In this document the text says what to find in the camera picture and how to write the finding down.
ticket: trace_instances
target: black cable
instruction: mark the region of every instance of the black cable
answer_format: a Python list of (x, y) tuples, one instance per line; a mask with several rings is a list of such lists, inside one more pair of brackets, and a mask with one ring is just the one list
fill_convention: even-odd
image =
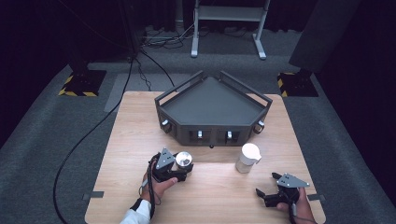
[(206, 37), (206, 36), (210, 33), (210, 29), (209, 29), (208, 27), (203, 27), (203, 28), (200, 29), (200, 31), (202, 31), (202, 30), (204, 30), (204, 29), (207, 29), (207, 30), (208, 30), (208, 31), (206, 31), (206, 34), (204, 34), (204, 35), (198, 34), (198, 36), (200, 36), (200, 37)]
[[(153, 156), (153, 157), (151, 158), (151, 160), (148, 162), (148, 166), (149, 166), (149, 167), (153, 166), (152, 164), (153, 164), (153, 163), (157, 160), (157, 158), (159, 158), (159, 157), (160, 157), (160, 153), (157, 154), (156, 156)], [(148, 168), (147, 171), (146, 171), (146, 174), (148, 174), (147, 183), (146, 183), (145, 185), (142, 184), (142, 186), (140, 186), (139, 190), (137, 191), (137, 192), (139, 193), (139, 196), (142, 196), (143, 188), (144, 188), (146, 185), (148, 185), (148, 183), (149, 183), (149, 171), (152, 172), (152, 170), (149, 170), (149, 168)], [(151, 193), (154, 193), (155, 196), (158, 198), (158, 203), (155, 203), (155, 204), (156, 204), (156, 205), (161, 205), (161, 197), (157, 194), (157, 192), (152, 191)]]
[(160, 29), (159, 31), (157, 31), (157, 34), (151, 35), (151, 36), (149, 36), (149, 31), (147, 31), (147, 38), (146, 38), (146, 41), (145, 41), (145, 43), (143, 45), (145, 45), (145, 46), (155, 45), (156, 42), (151, 42), (151, 40), (154, 37), (156, 37), (157, 35), (160, 35), (161, 33), (163, 33), (163, 28)]
[(247, 33), (247, 31), (248, 31), (247, 28), (242, 28), (242, 29), (244, 30), (244, 33), (242, 33), (241, 35), (230, 35), (230, 34), (233, 34), (233, 33), (237, 33), (238, 30), (233, 31), (233, 32), (224, 32), (224, 34), (227, 35), (227, 36), (232, 36), (232, 37), (242, 37), (242, 36), (244, 36), (244, 35)]
[(148, 162), (148, 193), (149, 193), (149, 200), (151, 203), (151, 209), (149, 211), (149, 215), (150, 218), (152, 218), (154, 216), (154, 212), (155, 212), (155, 196), (154, 196), (154, 188), (152, 187), (152, 179), (151, 179), (151, 165), (154, 162), (155, 158), (157, 157), (157, 155), (153, 156), (151, 158), (151, 160)]
[(148, 81), (148, 79), (146, 78), (145, 74), (142, 71), (142, 64), (137, 60), (137, 58), (135, 59), (137, 61), (137, 63), (139, 64), (137, 70), (140, 73), (140, 78), (146, 82), (146, 86), (148, 86), (148, 91), (151, 91), (151, 82)]
[(70, 13), (72, 13), (79, 21), (81, 21), (82, 24), (84, 24), (86, 27), (88, 27), (89, 30), (91, 30), (94, 34), (96, 34), (96, 35), (98, 35), (99, 37), (101, 37), (102, 39), (104, 39), (106, 42), (108, 42), (108, 43), (110, 43), (110, 44), (112, 44), (112, 45), (114, 45), (114, 46), (117, 46), (117, 47), (119, 47), (119, 48), (122, 48), (122, 49), (131, 50), (130, 48), (128, 48), (128, 47), (126, 47), (126, 46), (123, 46), (123, 45), (121, 45), (121, 44), (118, 44), (118, 43), (116, 43), (116, 42), (114, 42), (114, 41), (108, 39), (107, 37), (105, 37), (105, 36), (99, 34), (96, 30), (94, 30), (87, 22), (85, 22), (75, 11), (73, 11), (73, 9), (71, 9), (71, 8), (70, 8), (67, 4), (65, 4), (62, 0), (58, 0), (58, 2), (59, 2), (61, 5), (63, 5), (65, 8), (67, 8), (67, 10), (69, 10)]
[[(131, 77), (133, 62), (134, 62), (134, 61), (131, 61), (131, 66), (130, 66), (130, 68), (129, 68), (129, 75), (128, 75), (128, 78), (127, 78), (127, 80), (126, 80), (126, 82), (125, 82), (125, 86), (124, 86), (122, 92), (125, 92), (126, 86), (127, 86), (128, 82), (129, 82), (129, 79), (130, 79), (130, 77)], [(54, 205), (54, 207), (55, 207), (56, 214), (58, 215), (58, 218), (62, 221), (62, 223), (65, 223), (65, 224), (66, 224), (67, 222), (66, 222), (66, 220), (64, 220), (64, 217), (62, 216), (61, 211), (59, 210), (58, 204), (57, 204), (57, 202), (56, 202), (56, 187), (57, 187), (57, 185), (58, 185), (58, 179), (59, 179), (59, 176), (60, 176), (60, 174), (61, 174), (61, 171), (62, 171), (62, 169), (64, 168), (64, 165), (66, 164), (66, 162), (67, 162), (67, 160), (69, 159), (70, 155), (76, 150), (76, 148), (79, 146), (79, 144), (81, 144), (81, 142), (82, 142), (88, 135), (90, 135), (99, 125), (101, 125), (101, 124), (111, 115), (111, 113), (117, 108), (117, 106), (120, 105), (121, 100), (122, 100), (122, 96), (121, 96), (119, 102), (114, 106), (114, 108), (111, 109), (111, 111), (108, 112), (107, 115), (105, 115), (105, 117), (99, 121), (99, 123), (97, 123), (90, 131), (88, 131), (88, 132), (87, 132), (87, 133), (86, 133), (86, 134), (85, 134), (85, 135), (73, 146), (73, 148), (69, 151), (69, 153), (67, 154), (67, 156), (64, 158), (64, 161), (62, 162), (61, 166), (59, 167), (58, 173), (56, 174), (55, 181), (54, 181), (54, 183), (53, 183), (53, 188), (52, 188), (52, 200), (53, 200), (53, 205)]]
[[(152, 35), (152, 34), (150, 34), (149, 32), (156, 32), (157, 34)], [(147, 36), (147, 37), (155, 37), (155, 36), (157, 36), (157, 35), (159, 35), (159, 34), (161, 34), (161, 33), (163, 33), (163, 32), (164, 32), (164, 28), (161, 28), (161, 29), (159, 29), (159, 30), (154, 30), (154, 29), (147, 30), (147, 35), (151, 35), (151, 36)]]
[(169, 74), (165, 71), (165, 69), (163, 69), (162, 66), (160, 66), (157, 62), (155, 62), (154, 59), (152, 59), (150, 56), (148, 56), (147, 53), (146, 53), (145, 51), (143, 51), (143, 50), (141, 49), (140, 52), (142, 52), (144, 55), (146, 55), (146, 57), (150, 58), (154, 63), (156, 63), (156, 64), (165, 72), (165, 74), (168, 76), (169, 80), (170, 80), (171, 83), (172, 83), (172, 86), (175, 87), (175, 84), (174, 84), (172, 78), (169, 77)]
[[(190, 29), (192, 27), (193, 27), (193, 24), (188, 29), (186, 29), (185, 32), (182, 35), (176, 29), (177, 36), (159, 37), (159, 38), (163, 38), (165, 40), (159, 40), (159, 41), (154, 41), (154, 42), (146, 41), (144, 44), (141, 45), (141, 47), (149, 47), (149, 48), (153, 48), (153, 49), (159, 49), (159, 48), (178, 49), (178, 48), (182, 48), (184, 46), (183, 41), (185, 39), (191, 37), (191, 36), (187, 36), (186, 37), (186, 35), (190, 33)], [(176, 44), (178, 44), (178, 46), (176, 46), (176, 47), (172, 47), (172, 48), (166, 47), (166, 46), (169, 46), (169, 45), (176, 45)]]

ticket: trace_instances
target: black curtain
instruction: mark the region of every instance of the black curtain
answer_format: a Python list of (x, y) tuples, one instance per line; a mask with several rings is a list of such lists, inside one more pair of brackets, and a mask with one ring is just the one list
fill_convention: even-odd
[[(264, 7), (266, 0), (202, 0), (201, 6), (222, 7)], [(268, 8), (264, 29), (274, 32), (279, 30), (295, 30), (301, 32), (318, 0), (272, 0)], [(184, 29), (193, 24), (195, 0), (183, 0)], [(249, 31), (257, 29), (255, 21), (200, 21), (200, 26), (208, 26), (210, 30), (224, 31), (225, 27), (246, 27)]]
[(128, 51), (119, 1), (55, 2), (84, 60), (101, 60)]
[(57, 40), (70, 67), (78, 74), (84, 74), (88, 70), (87, 64), (69, 31), (62, 9), (64, 6), (57, 1), (37, 1), (37, 14), (40, 15), (43, 24)]
[(317, 78), (367, 166), (396, 206), (395, 8), (394, 0), (361, 0)]
[(360, 2), (361, 0), (318, 1), (289, 63), (314, 73), (321, 72)]
[(4, 0), (0, 6), (0, 148), (35, 98), (67, 64), (62, 49), (35, 12), (34, 1)]
[(146, 25), (165, 32), (176, 30), (176, 0), (148, 0)]

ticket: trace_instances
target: yellow black hazard tape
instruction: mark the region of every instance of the yellow black hazard tape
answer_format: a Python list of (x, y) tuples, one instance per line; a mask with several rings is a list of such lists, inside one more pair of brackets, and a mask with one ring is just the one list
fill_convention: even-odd
[(106, 71), (100, 70), (87, 71), (83, 75), (73, 72), (59, 91), (59, 95), (98, 96), (105, 74)]
[(277, 75), (277, 85), (279, 86), (280, 89), (280, 95), (282, 97), (288, 97), (288, 91), (287, 88), (285, 88), (285, 82), (284, 82), (284, 76), (292, 76), (295, 73), (280, 73)]
[(297, 83), (299, 83), (299, 78), (300, 77), (296, 75), (296, 73), (279, 73), (277, 75), (277, 85), (279, 86), (281, 96), (318, 97), (318, 92), (311, 79), (304, 82), (304, 85), (297, 85)]

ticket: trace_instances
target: white sleeve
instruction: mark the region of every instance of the white sleeve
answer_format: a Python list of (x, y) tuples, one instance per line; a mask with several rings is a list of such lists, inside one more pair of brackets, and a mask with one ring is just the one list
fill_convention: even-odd
[(151, 203), (138, 199), (134, 206), (126, 212), (120, 224), (149, 224), (150, 209)]

